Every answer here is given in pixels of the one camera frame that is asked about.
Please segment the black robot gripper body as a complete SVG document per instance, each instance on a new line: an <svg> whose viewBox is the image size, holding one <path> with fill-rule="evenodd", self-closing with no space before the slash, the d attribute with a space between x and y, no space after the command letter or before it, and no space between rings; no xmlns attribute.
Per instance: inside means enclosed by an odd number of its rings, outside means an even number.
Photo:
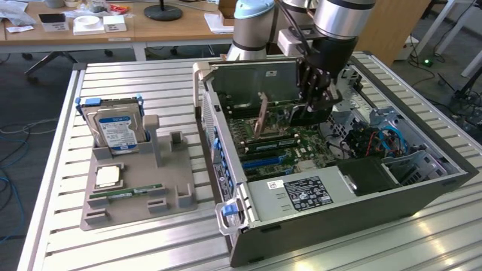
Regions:
<svg viewBox="0 0 482 271"><path fill-rule="evenodd" d="M311 51L306 56L309 64L328 72L332 78L338 78L349 62L357 43L357 37L349 40L340 40L332 37L314 40Z"/></svg>

